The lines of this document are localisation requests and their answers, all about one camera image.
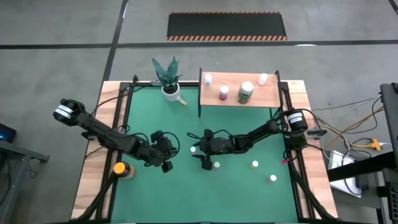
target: gray floor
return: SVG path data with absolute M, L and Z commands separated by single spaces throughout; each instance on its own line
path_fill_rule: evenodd
M 0 44 L 110 43 L 121 2 L 0 0 Z M 398 16 L 387 0 L 146 0 L 129 2 L 119 42 L 165 42 L 169 12 L 201 10 L 280 11 L 289 40 L 398 39 Z M 79 100 L 93 109 L 108 52 L 0 50 L 0 123 L 18 130 L 16 142 L 21 146 L 51 154 L 47 165 L 32 164 L 39 175 L 21 192 L 12 223 L 68 220 L 87 142 L 80 136 L 81 129 L 56 122 L 52 111 L 62 98 Z M 197 80 L 200 67 L 218 72 L 280 70 L 284 80 L 305 80 L 312 108 L 374 97 L 381 83 L 398 82 L 398 45 L 118 49 L 110 80 L 131 80 L 133 75 L 155 79 L 150 59 L 167 65 L 174 55 L 184 80 Z M 338 119 L 348 109 L 316 114 L 344 128 L 369 114 L 371 103 Z M 376 130 L 348 139 L 388 142 L 384 114 L 379 113 L 377 120 Z M 362 128 L 371 128 L 373 122 Z M 325 142 L 332 138 L 328 134 Z M 330 149 L 344 151 L 344 146 L 338 142 Z M 386 146 L 383 152 L 390 150 Z M 344 220 L 377 222 L 373 209 L 346 203 L 346 195 L 339 192 L 333 195 Z

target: green table surface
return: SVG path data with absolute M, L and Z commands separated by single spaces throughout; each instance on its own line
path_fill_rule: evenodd
M 176 134 L 181 148 L 171 159 L 173 169 L 164 174 L 161 167 L 144 167 L 123 155 L 136 168 L 135 178 L 119 180 L 111 221 L 113 223 L 181 222 L 297 222 L 289 168 L 281 165 L 285 150 L 282 135 L 258 142 L 245 154 L 213 156 L 220 168 L 203 170 L 190 147 L 202 137 L 204 129 L 226 129 L 244 134 L 263 125 L 268 108 L 202 106 L 198 117 L 198 88 L 182 87 L 188 102 L 166 101 L 160 88 L 147 87 L 133 94 L 129 112 L 130 133 L 162 130 Z M 174 146 L 176 140 L 169 137 Z M 252 161 L 259 166 L 252 169 Z M 270 175 L 277 181 L 269 183 Z

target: white bottle cap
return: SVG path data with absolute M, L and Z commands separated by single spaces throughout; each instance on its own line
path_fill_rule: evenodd
M 253 167 L 257 167 L 257 166 L 259 166 L 259 163 L 257 161 L 253 161 L 253 162 L 251 162 L 251 165 Z
M 253 84 L 251 82 L 242 83 L 242 92 L 245 94 L 250 94 L 253 91 Z
M 222 94 L 227 94 L 228 91 L 229 91 L 228 86 L 221 86 L 221 87 L 220 87 L 220 92 L 221 92 Z
M 205 75 L 205 85 L 211 85 L 211 75 L 210 74 Z
M 271 176 L 268 178 L 268 180 L 269 180 L 270 182 L 274 182 L 274 181 L 276 181 L 276 176 L 275 176 L 275 175 L 271 175 Z
M 259 84 L 264 85 L 267 81 L 268 75 L 266 73 L 262 73 L 259 78 Z

